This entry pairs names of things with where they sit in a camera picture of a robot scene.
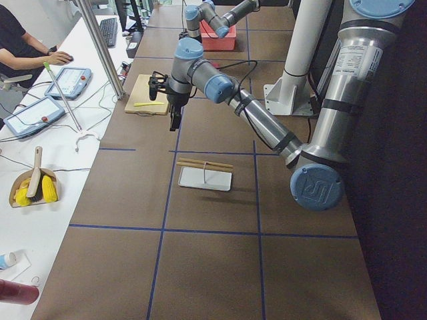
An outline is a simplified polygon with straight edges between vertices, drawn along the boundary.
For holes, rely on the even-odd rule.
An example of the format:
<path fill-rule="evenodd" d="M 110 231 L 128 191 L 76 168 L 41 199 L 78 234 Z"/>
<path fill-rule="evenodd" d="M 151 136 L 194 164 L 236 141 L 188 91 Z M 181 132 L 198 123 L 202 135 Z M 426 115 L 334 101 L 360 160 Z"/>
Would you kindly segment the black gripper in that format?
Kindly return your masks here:
<path fill-rule="evenodd" d="M 167 100 L 170 107 L 170 131 L 175 131 L 181 125 L 181 107 L 187 105 L 190 96 L 190 83 L 181 82 L 175 78 L 166 81 Z"/>

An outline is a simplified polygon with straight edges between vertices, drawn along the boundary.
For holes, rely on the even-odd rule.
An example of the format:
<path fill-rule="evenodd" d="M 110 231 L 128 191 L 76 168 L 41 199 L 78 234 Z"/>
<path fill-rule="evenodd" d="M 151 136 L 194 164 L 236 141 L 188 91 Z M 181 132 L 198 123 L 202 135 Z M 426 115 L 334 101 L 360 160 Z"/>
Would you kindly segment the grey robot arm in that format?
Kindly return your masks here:
<path fill-rule="evenodd" d="M 218 38 L 223 39 L 234 26 L 246 15 L 260 9 L 260 1 L 245 0 L 219 16 L 213 1 L 203 1 L 200 5 L 188 5 L 184 10 L 187 35 L 202 42 L 200 23 L 205 21 Z"/>
<path fill-rule="evenodd" d="M 219 38 L 231 26 L 261 7 L 243 1 L 223 15 L 212 1 L 185 8 L 187 35 L 174 53 L 171 75 L 165 78 L 171 130 L 179 128 L 181 110 L 192 89 L 214 103 L 226 103 L 260 139 L 281 155 L 293 173 L 290 190 L 299 205 L 313 211 L 335 207 L 344 194 L 340 172 L 346 165 L 344 149 L 362 112 L 362 105 L 382 54 L 395 41 L 411 1 L 345 1 L 338 39 L 324 70 L 327 83 L 320 89 L 321 107 L 312 138 L 302 143 L 278 120 L 308 106 L 310 65 L 330 11 L 330 1 L 302 1 L 288 50 L 284 72 L 264 89 L 260 103 L 236 79 L 216 69 L 203 56 L 200 24 L 207 23 Z"/>

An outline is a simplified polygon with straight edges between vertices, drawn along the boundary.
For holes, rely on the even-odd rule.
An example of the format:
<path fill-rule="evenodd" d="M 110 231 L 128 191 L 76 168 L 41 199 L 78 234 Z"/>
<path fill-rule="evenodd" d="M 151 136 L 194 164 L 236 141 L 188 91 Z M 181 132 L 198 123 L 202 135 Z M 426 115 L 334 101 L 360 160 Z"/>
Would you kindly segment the person hand on mouse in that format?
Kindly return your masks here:
<path fill-rule="evenodd" d="M 66 65 L 69 63 L 69 54 L 57 51 L 49 54 L 48 63 L 52 65 Z"/>

